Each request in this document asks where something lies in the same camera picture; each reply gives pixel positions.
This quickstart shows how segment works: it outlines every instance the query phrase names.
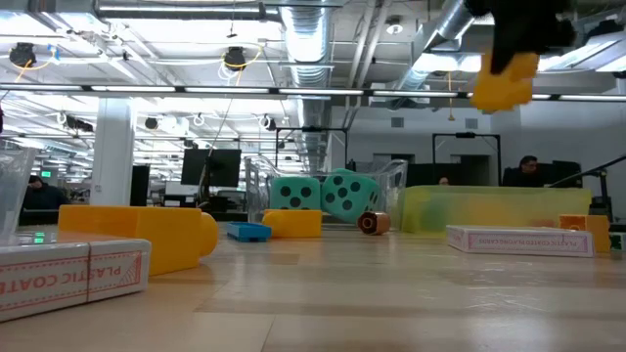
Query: copper cylinder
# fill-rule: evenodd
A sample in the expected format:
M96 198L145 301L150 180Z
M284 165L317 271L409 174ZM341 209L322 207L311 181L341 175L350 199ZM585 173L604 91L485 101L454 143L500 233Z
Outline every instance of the copper cylinder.
M389 231L391 219L381 211L366 211L359 217L356 225L366 235L379 236Z

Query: silver duct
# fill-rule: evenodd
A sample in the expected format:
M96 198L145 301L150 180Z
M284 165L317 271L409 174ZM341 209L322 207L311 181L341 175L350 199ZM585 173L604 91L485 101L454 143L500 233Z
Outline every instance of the silver duct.
M424 51L448 40L459 39L465 34L473 22L473 16L465 7L464 2L464 0L446 0L443 4L441 15L436 20L420 26L413 43L415 63ZM396 82L393 88L398 90L418 90L424 84L429 74L430 72L418 71L411 67Z
M297 64L323 63L329 53L331 12L326 8L282 7L280 14L285 24L285 43L289 60ZM326 87L329 71L319 66L295 66L291 77L296 87ZM331 122L331 106L324 100L300 99L297 102L300 126L328 127ZM326 134L321 137L302 133L303 143L298 147L307 156L311 171L321 168L326 147Z

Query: green dice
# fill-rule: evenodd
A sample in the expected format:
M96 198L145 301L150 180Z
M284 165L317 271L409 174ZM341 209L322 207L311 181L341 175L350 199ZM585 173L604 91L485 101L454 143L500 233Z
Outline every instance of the green dice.
M320 183L312 177L279 177L272 180L270 209L319 210Z
M380 187L373 179L335 170L322 186L322 209L347 223L356 224L365 211L378 209Z

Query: white box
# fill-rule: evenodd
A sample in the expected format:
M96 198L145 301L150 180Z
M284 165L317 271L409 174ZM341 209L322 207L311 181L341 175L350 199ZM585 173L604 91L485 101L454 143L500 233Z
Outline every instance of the white box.
M0 247L0 322L146 289L144 240Z
M552 228L448 226L448 244L467 253L594 256L587 231Z

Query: orange object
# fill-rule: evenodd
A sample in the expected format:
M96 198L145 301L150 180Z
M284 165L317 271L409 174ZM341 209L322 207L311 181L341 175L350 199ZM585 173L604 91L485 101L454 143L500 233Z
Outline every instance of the orange object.
M559 227L566 230L588 231L594 235L596 252L610 251L608 218L604 215L561 215Z
M383 212L366 211L359 217L357 226L366 235L382 235L389 231L391 220Z
M534 53L515 54L501 74L491 73L491 54L482 56L471 102L479 110L512 110L532 100L532 78L539 66Z
M272 239L319 238L322 236L322 211L267 209L263 225L272 229Z
M64 205L59 231L80 238L107 235L148 240L153 245L150 275L195 268L217 246L215 220L199 209Z

